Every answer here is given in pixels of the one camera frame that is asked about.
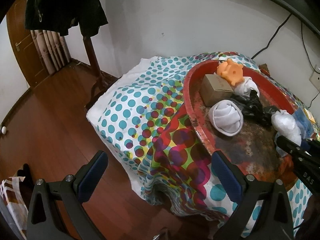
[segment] black plastic bag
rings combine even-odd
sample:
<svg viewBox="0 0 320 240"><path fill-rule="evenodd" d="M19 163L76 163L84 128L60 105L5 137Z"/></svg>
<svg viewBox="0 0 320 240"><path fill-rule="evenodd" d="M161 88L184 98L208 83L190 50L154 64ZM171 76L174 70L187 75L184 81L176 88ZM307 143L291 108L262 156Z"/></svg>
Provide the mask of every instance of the black plastic bag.
<svg viewBox="0 0 320 240"><path fill-rule="evenodd" d="M250 97L233 94L230 100L239 107L244 118L255 120L264 127L272 126L271 116L278 108L276 106L263 108L255 90L251 90Z"/></svg>

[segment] white wall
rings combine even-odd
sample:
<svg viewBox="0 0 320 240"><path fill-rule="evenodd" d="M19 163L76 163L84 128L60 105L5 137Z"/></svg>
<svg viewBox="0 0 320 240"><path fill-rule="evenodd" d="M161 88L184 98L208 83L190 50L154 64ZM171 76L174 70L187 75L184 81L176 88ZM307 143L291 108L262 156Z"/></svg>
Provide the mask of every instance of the white wall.
<svg viewBox="0 0 320 240"><path fill-rule="evenodd" d="M109 24L92 38L102 70L120 76L140 58L237 51L252 57L265 47L289 15L269 0L101 0ZM304 28L313 64L320 66L320 41ZM71 56L88 62L79 27L66 37ZM255 58L271 76L307 105L317 94L300 37L291 17L271 46ZM311 107L320 121L320 96Z"/></svg>
<svg viewBox="0 0 320 240"><path fill-rule="evenodd" d="M0 124L28 84L13 54L6 18L0 23Z"/></svg>

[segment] door handle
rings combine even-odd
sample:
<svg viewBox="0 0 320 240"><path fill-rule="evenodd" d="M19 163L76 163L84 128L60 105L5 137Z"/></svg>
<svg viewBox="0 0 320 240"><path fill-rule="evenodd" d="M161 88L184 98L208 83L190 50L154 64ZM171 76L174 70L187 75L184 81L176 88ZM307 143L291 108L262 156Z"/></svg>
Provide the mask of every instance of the door handle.
<svg viewBox="0 0 320 240"><path fill-rule="evenodd" d="M18 52L20 51L19 44L20 44L21 42L22 42L22 41L20 41L19 43L16 42L16 49L17 49Z"/></svg>

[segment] orange rubber toy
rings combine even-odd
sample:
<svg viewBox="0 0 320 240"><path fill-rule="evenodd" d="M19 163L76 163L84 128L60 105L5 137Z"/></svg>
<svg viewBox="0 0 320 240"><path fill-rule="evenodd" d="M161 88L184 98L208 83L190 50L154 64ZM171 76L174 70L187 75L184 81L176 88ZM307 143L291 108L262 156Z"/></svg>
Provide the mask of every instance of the orange rubber toy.
<svg viewBox="0 0 320 240"><path fill-rule="evenodd" d="M231 58L222 62L217 68L217 75L223 77L231 86L243 82L243 65L234 62Z"/></svg>

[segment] wooden door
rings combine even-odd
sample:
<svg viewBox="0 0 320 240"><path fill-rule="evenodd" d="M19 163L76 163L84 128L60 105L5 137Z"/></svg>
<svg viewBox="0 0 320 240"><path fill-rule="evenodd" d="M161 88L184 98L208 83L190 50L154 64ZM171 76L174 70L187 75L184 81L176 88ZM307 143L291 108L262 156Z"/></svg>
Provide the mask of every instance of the wooden door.
<svg viewBox="0 0 320 240"><path fill-rule="evenodd" d="M31 32L24 28L27 0L16 0L7 13L10 43L20 69L30 87L35 87L48 76L41 62Z"/></svg>

